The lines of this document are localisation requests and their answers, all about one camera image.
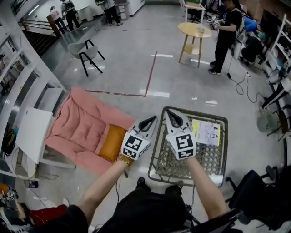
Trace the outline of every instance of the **office chair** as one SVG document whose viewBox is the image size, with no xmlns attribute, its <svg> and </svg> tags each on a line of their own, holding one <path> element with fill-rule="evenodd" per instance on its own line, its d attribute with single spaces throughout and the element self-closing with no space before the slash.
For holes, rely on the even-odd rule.
<svg viewBox="0 0 291 233">
<path fill-rule="evenodd" d="M 237 208 L 243 212 L 239 217 L 242 224 L 247 225 L 256 219 L 263 222 L 270 230 L 277 230 L 281 225 L 291 219 L 291 198 L 289 180 L 291 169 L 285 170 L 285 175 L 279 178 L 276 167 L 267 166 L 266 173 L 259 176 L 254 170 L 250 170 L 236 186 L 230 177 L 234 189 L 233 196 L 226 200 L 230 208 Z M 267 184 L 262 179 L 269 177 L 274 183 Z"/>
<path fill-rule="evenodd" d="M 90 42 L 90 44 L 92 45 L 92 48 L 88 48 L 88 42 Z M 84 48 L 85 46 L 87 50 L 85 52 L 80 52 L 80 50 Z M 90 64 L 95 66 L 97 70 L 99 70 L 100 73 L 103 73 L 99 69 L 99 67 L 94 63 L 94 61 L 92 61 L 92 59 L 97 56 L 97 53 L 102 57 L 103 60 L 105 60 L 105 58 L 104 56 L 102 56 L 102 54 L 98 50 L 98 47 L 95 46 L 91 40 L 86 40 L 85 42 L 82 42 L 82 43 L 71 43 L 68 45 L 68 50 L 75 58 L 81 59 L 81 62 L 82 62 L 82 65 L 84 67 L 87 77 L 89 75 L 86 70 L 85 61 L 90 61 Z"/>
</svg>

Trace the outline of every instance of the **wire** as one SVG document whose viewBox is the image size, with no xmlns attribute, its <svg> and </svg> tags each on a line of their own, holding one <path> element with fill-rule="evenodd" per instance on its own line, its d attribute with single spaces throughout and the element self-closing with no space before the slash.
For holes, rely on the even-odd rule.
<svg viewBox="0 0 291 233">
<path fill-rule="evenodd" d="M 244 89 L 242 88 L 241 83 L 243 83 L 243 82 L 245 81 L 246 75 L 248 75 L 248 73 L 245 73 L 245 75 L 244 75 L 242 81 L 240 81 L 240 82 L 236 82 L 236 81 L 234 81 L 232 78 L 230 78 L 230 80 L 232 80 L 233 82 L 236 83 L 236 92 L 237 92 L 239 95 L 241 95 L 241 96 L 244 95 Z M 263 99 L 265 99 L 265 97 L 264 97 L 260 92 L 258 92 L 258 93 L 256 94 L 256 100 L 255 100 L 255 101 L 252 101 L 252 100 L 250 99 L 250 97 L 249 97 L 249 77 L 247 78 L 246 81 L 247 81 L 247 86 L 246 86 L 246 95 L 247 95 L 247 98 L 249 99 L 250 102 L 252 102 L 253 104 L 257 103 L 257 102 L 258 102 L 258 95 L 260 95 Z"/>
</svg>

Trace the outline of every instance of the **black chair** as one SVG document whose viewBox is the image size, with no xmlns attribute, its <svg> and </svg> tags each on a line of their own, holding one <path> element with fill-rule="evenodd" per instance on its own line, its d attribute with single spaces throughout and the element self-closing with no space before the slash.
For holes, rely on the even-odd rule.
<svg viewBox="0 0 291 233">
<path fill-rule="evenodd" d="M 235 191 L 226 202 L 229 202 L 231 209 L 236 208 L 243 212 L 239 217 L 242 224 L 247 225 L 256 219 L 270 230 L 277 230 L 284 222 L 291 220 L 291 191 L 289 191 L 291 169 L 285 169 L 285 172 L 283 170 L 279 177 L 276 167 L 267 166 L 266 173 L 259 176 L 254 170 L 250 170 L 239 186 L 236 186 L 230 177 L 226 177 L 226 182 L 230 182 Z M 274 182 L 265 183 L 262 179 L 266 177 Z"/>
</svg>

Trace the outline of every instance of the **paper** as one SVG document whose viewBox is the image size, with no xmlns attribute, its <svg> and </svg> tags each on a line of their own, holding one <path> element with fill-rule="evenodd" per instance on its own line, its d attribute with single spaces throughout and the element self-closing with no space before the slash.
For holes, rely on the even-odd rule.
<svg viewBox="0 0 291 233">
<path fill-rule="evenodd" d="M 196 137 L 196 142 L 206 145 L 219 146 L 220 141 L 219 124 L 193 119 L 192 127 Z"/>
</svg>

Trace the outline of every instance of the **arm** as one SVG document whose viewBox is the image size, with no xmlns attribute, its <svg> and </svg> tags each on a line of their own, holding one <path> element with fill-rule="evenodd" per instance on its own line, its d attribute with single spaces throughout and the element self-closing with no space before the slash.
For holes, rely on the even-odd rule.
<svg viewBox="0 0 291 233">
<path fill-rule="evenodd" d="M 187 165 L 208 218 L 212 219 L 226 212 L 227 207 L 221 191 L 205 173 L 197 159 L 188 158 Z"/>
<path fill-rule="evenodd" d="M 223 31 L 236 31 L 236 25 L 234 24 L 231 24 L 230 26 L 219 26 L 217 28 Z"/>
<path fill-rule="evenodd" d="M 125 168 L 126 165 L 118 160 L 86 190 L 78 206 L 84 212 L 88 225 L 92 221 L 96 208 L 112 189 Z"/>
</svg>

